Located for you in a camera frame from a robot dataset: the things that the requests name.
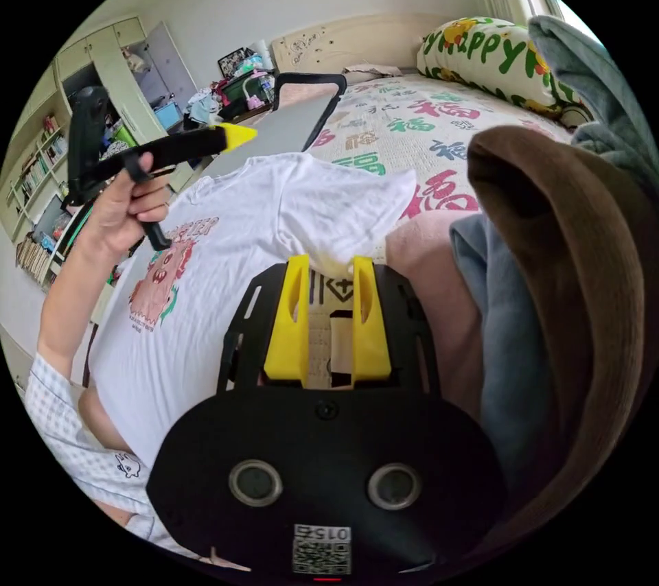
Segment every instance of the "yellow tip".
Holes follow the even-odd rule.
[[[254,140],[257,135],[255,128],[249,126],[240,126],[238,124],[218,124],[218,128],[224,129],[224,135],[227,136],[227,148],[225,152],[230,152],[236,147],[244,145],[250,140]]]

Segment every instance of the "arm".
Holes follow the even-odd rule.
[[[96,239],[93,226],[86,225],[46,296],[37,350],[67,379],[91,313],[119,257]]]
[[[145,172],[152,164],[153,156],[142,154]],[[122,170],[94,202],[41,310],[37,350],[65,378],[113,266],[144,236],[140,222],[164,220],[169,197],[167,177],[136,185]]]

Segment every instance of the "wooden headboard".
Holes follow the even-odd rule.
[[[273,40],[280,71],[342,73],[350,65],[416,67],[424,37],[454,17],[372,14],[330,21]]]

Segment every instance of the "qr code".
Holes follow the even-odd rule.
[[[336,534],[337,529],[344,532]],[[296,525],[293,539],[293,572],[350,574],[349,540],[349,530],[345,528]]]

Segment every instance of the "pink fabric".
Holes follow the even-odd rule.
[[[419,297],[437,353],[443,398],[480,418],[483,389],[481,315],[455,265],[448,229],[470,211],[430,211],[386,239],[387,265],[406,277]]]
[[[292,106],[300,101],[336,94],[336,83],[285,83],[279,90],[279,107]]]

